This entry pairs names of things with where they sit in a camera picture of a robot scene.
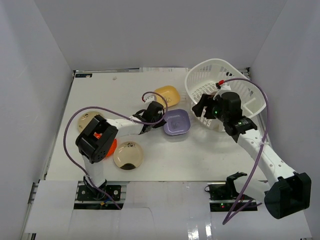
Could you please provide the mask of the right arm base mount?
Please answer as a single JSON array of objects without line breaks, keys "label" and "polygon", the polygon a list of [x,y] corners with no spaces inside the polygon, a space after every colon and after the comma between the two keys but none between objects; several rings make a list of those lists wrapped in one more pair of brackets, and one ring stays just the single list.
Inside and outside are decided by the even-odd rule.
[{"label": "right arm base mount", "polygon": [[[228,176],[225,182],[214,182],[207,184],[207,186],[204,188],[204,191],[209,194],[209,206],[212,213],[228,212],[231,209],[237,196],[239,195],[232,183],[237,178],[243,176],[247,176],[247,174],[243,172],[236,172]],[[243,207],[246,203],[249,204],[246,208],[242,209],[243,212],[252,212],[258,210],[257,202],[253,198],[243,195],[233,212]]]}]

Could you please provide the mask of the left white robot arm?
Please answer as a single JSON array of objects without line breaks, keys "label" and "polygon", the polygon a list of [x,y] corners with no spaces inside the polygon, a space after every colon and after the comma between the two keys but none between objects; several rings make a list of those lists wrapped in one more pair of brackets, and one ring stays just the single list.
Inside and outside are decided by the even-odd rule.
[{"label": "left white robot arm", "polygon": [[94,116],[77,137],[75,144],[84,161],[85,180],[90,185],[88,193],[99,200],[105,196],[107,180],[104,176],[102,160],[106,157],[114,140],[118,137],[141,135],[152,128],[165,124],[164,106],[152,101],[147,109],[142,109],[128,119],[106,119]]}]

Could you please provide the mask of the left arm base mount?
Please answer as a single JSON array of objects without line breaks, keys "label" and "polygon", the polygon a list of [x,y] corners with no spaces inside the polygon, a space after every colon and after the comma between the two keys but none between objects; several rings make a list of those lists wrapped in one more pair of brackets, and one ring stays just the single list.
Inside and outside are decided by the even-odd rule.
[{"label": "left arm base mount", "polygon": [[[122,186],[118,184],[109,184],[103,190],[106,192],[114,201],[121,200]],[[79,184],[76,192],[75,202],[86,203],[94,201],[106,201],[109,202],[111,199],[106,196],[104,193],[93,188],[93,191],[84,184]]]}]

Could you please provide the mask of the yellow square plate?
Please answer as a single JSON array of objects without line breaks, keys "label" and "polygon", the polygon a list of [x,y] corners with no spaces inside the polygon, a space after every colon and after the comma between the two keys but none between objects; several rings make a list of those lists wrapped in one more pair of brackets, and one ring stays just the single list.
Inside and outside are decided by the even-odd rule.
[{"label": "yellow square plate", "polygon": [[172,85],[157,88],[154,92],[165,98],[169,108],[177,105],[181,100],[178,90]]}]

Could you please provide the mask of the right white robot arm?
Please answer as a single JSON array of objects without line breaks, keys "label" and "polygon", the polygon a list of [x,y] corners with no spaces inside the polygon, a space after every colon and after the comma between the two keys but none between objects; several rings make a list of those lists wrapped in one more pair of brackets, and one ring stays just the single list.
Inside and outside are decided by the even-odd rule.
[{"label": "right white robot arm", "polygon": [[253,180],[253,174],[237,172],[226,179],[226,195],[240,200],[242,195],[263,203],[268,212],[281,219],[310,206],[311,178],[288,166],[277,153],[262,141],[257,125],[243,115],[240,96],[232,91],[222,94],[202,94],[192,107],[196,117],[217,119],[225,132],[254,159],[267,182]]}]

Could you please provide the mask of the purple square panda plate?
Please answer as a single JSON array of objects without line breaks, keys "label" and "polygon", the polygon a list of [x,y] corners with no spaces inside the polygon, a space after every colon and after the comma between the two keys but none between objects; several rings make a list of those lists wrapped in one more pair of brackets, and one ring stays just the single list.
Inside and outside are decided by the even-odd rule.
[{"label": "purple square panda plate", "polygon": [[186,134],[191,128],[190,117],[187,111],[183,109],[169,110],[164,120],[164,132],[169,136]]}]

